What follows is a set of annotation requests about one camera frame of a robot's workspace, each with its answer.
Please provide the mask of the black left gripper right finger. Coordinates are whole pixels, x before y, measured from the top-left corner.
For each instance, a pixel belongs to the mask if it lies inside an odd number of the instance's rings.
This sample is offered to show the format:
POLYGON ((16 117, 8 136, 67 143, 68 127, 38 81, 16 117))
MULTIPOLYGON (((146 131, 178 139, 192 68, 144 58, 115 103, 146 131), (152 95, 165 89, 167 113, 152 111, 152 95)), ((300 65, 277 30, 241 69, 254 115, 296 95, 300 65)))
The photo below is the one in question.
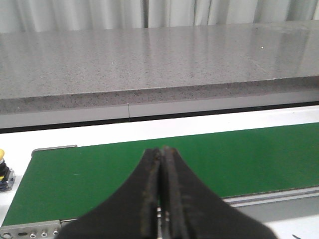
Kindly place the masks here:
POLYGON ((172 239, 274 239, 261 222, 224 202, 189 168, 176 148, 162 150, 161 203, 172 239))

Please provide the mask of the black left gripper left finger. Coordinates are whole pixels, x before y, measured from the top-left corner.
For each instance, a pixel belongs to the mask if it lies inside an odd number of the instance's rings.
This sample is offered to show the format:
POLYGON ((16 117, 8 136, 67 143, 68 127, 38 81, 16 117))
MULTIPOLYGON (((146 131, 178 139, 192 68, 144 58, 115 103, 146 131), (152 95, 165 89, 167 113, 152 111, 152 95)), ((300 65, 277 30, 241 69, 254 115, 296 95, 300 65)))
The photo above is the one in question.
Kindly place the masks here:
POLYGON ((161 153, 147 149, 123 185, 98 207, 63 226, 59 239, 155 239, 161 153))

